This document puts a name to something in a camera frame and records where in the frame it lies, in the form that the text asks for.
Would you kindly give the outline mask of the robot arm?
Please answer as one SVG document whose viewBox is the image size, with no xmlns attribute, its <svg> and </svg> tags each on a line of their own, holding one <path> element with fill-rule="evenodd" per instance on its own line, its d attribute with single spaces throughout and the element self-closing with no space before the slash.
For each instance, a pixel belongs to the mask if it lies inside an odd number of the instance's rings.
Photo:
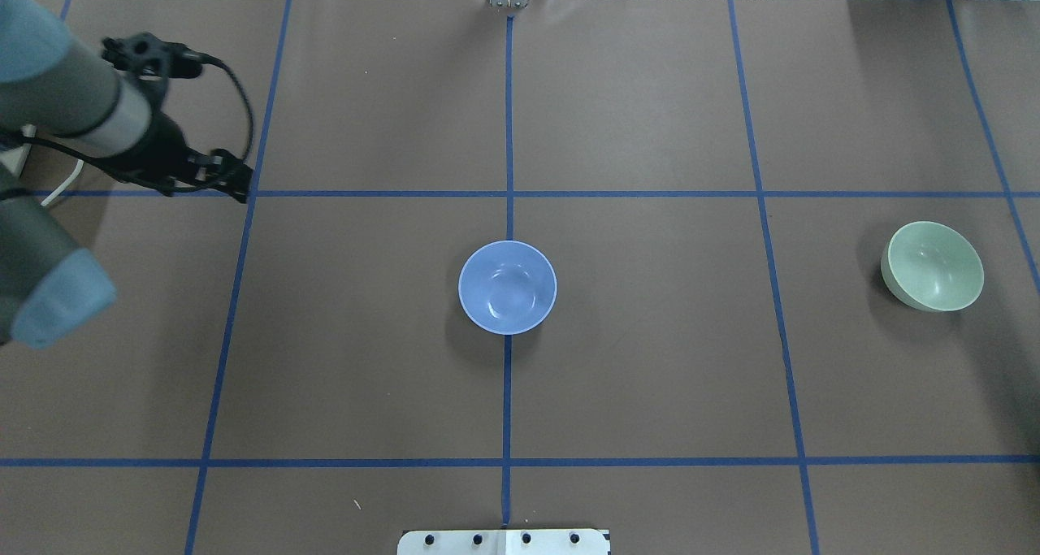
<svg viewBox="0 0 1040 555">
<path fill-rule="evenodd" d="M 198 151 L 164 110 L 173 80 L 215 67 L 245 115 L 241 152 Z M 92 47 L 37 0 L 2 0 L 2 341 L 44 349 L 115 303 L 118 289 L 54 207 L 88 169 L 172 197 L 245 202 L 257 131 L 222 59 L 142 32 Z"/>
</svg>

